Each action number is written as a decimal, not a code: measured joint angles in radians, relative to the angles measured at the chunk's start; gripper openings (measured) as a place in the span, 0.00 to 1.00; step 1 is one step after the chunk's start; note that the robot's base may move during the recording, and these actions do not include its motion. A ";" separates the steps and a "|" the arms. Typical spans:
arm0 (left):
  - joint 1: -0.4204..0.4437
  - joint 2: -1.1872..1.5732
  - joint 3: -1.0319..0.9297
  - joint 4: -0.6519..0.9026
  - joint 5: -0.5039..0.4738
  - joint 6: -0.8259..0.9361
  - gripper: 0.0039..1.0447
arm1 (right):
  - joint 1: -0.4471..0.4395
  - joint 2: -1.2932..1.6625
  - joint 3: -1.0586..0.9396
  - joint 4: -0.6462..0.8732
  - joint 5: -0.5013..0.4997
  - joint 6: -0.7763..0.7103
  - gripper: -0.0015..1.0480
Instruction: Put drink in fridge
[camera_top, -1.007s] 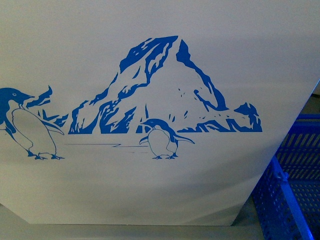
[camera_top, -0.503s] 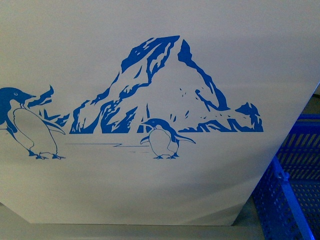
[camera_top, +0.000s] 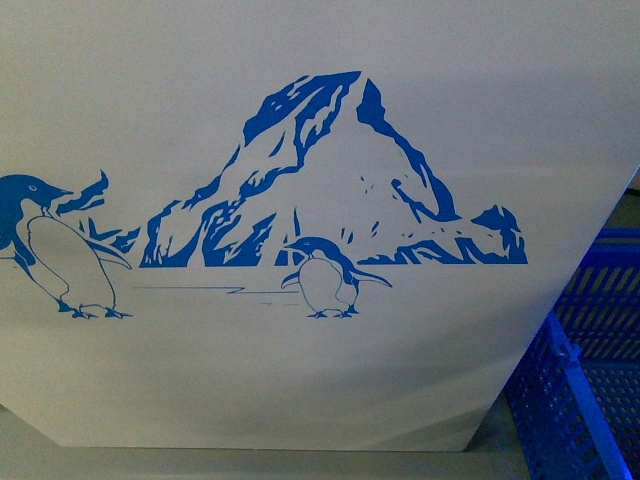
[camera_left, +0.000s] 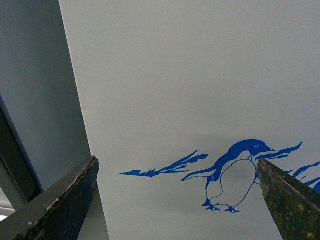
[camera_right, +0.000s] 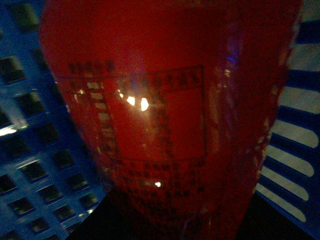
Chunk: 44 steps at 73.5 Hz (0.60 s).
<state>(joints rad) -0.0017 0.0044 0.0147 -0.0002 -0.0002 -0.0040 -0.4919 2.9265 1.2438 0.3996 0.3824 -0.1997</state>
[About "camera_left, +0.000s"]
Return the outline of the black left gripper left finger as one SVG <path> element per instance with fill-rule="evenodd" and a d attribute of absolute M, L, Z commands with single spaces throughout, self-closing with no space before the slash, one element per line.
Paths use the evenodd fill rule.
<path fill-rule="evenodd" d="M 76 240 L 97 187 L 99 161 L 91 156 L 0 223 L 2 240 Z"/>

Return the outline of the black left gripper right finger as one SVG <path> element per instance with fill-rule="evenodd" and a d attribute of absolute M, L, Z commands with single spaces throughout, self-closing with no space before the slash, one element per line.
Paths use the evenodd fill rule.
<path fill-rule="evenodd" d="M 262 195 L 284 240 L 320 238 L 320 194 L 271 162 L 257 163 Z"/>

